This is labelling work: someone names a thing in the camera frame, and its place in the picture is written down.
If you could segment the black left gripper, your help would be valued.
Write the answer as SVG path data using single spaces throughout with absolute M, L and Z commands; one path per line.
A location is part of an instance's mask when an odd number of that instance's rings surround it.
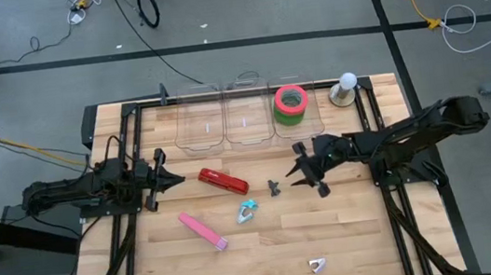
M 149 189 L 150 194 L 146 197 L 145 208 L 149 212 L 157 211 L 157 192 L 165 193 L 166 190 L 184 182 L 182 175 L 168 172 L 164 168 L 165 153 L 161 148 L 156 148 L 153 159 L 154 168 L 144 159 L 138 160 L 134 165 L 134 175 L 141 189 Z

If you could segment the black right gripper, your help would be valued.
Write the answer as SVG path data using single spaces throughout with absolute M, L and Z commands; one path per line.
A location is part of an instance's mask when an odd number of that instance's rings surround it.
M 307 185 L 318 188 L 322 198 L 330 195 L 331 189 L 323 182 L 324 174 L 348 161 L 351 153 L 350 140 L 346 137 L 322 134 L 311 139 L 314 154 L 309 156 L 303 142 L 292 145 L 292 150 L 297 155 L 293 168 L 287 176 L 301 171 L 304 178 L 292 184 L 292 186 Z

